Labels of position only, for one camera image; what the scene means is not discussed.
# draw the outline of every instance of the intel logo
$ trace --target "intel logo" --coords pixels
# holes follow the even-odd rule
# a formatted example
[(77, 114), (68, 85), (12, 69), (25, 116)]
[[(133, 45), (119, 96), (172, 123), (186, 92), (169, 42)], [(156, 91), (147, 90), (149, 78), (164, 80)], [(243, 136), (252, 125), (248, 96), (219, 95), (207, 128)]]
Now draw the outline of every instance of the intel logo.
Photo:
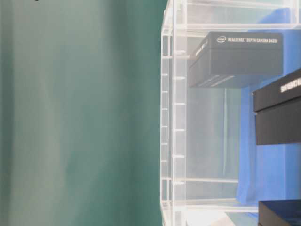
[(216, 39), (218, 43), (224, 43), (227, 40), (226, 36), (220, 36)]

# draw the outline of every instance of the black box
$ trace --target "black box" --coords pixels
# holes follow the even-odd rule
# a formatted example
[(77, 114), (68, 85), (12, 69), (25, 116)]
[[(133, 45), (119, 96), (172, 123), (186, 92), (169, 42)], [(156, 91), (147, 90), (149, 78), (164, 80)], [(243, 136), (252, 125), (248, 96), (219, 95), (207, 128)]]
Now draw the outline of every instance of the black box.
[(190, 55), (190, 87), (241, 88), (282, 75), (279, 33), (210, 32)]
[(301, 69), (254, 92), (256, 144), (301, 142)]
[(259, 226), (301, 226), (301, 200), (259, 201)]

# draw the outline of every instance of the transparent display case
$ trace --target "transparent display case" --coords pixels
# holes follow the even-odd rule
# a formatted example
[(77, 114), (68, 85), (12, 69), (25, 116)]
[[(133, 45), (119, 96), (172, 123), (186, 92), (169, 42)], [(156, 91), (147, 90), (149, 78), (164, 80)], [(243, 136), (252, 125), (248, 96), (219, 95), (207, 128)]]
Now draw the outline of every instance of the transparent display case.
[(301, 198), (301, 145), (256, 145), (253, 92), (301, 68), (298, 0), (169, 0), (161, 30), (166, 226), (256, 226)]

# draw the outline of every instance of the green backdrop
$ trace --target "green backdrop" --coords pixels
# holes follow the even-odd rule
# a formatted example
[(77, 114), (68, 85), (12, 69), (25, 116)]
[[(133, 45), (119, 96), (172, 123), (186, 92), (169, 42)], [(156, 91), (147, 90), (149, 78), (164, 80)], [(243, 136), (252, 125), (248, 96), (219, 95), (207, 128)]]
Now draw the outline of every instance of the green backdrop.
[(165, 5), (1, 0), (1, 225), (161, 225)]

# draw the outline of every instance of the blue fabric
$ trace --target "blue fabric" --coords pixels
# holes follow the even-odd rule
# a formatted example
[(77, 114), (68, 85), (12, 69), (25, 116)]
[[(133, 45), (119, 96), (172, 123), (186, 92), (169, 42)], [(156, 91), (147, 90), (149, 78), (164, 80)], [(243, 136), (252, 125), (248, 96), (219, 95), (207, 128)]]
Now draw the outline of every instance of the blue fabric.
[[(288, 23), (288, 8), (274, 11), (260, 23)], [(269, 30), (284, 38), (284, 75), (301, 68), (301, 31)], [(264, 145), (255, 143), (252, 92), (274, 78), (241, 90), (241, 137), (237, 199), (247, 206), (259, 200), (301, 198), (301, 144)]]

